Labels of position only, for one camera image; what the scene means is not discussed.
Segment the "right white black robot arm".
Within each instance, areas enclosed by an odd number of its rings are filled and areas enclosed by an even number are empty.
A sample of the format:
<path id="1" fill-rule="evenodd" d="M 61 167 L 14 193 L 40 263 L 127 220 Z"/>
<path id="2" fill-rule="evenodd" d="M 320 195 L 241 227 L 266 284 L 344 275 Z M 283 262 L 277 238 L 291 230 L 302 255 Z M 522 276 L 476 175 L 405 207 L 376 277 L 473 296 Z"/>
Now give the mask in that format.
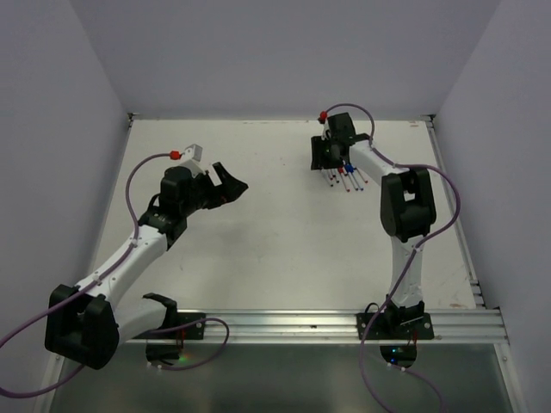
<path id="1" fill-rule="evenodd" d="M 323 132 L 311 139 L 312 170 L 335 182 L 350 180 L 362 190 L 367 183 L 380 188 L 380 220 L 391 239 L 392 279 L 376 311 L 356 314 L 356 327 L 365 340 L 431 339 L 430 316 L 421 288 L 423 248 L 420 241 L 436 222 L 430 172 L 425 167 L 400 167 L 377 154 L 372 139 L 358 133 L 349 114 L 321 112 Z"/>

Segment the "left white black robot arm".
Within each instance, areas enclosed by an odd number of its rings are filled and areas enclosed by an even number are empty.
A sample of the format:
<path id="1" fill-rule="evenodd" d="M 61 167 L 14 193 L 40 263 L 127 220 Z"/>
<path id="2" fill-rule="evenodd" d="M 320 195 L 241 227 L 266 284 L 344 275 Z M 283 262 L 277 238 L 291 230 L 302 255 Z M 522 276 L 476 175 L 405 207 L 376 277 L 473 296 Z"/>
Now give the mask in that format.
<path id="1" fill-rule="evenodd" d="M 128 340 L 141 335 L 166 338 L 182 329 L 173 299 L 146 293 L 137 305 L 122 308 L 120 302 L 187 230 L 190 215 L 234 202 L 248 189 L 221 163 L 214 163 L 213 169 L 218 183 L 190 162 L 168 168 L 126 243 L 75 286 L 53 290 L 46 317 L 47 350 L 99 370 Z"/>

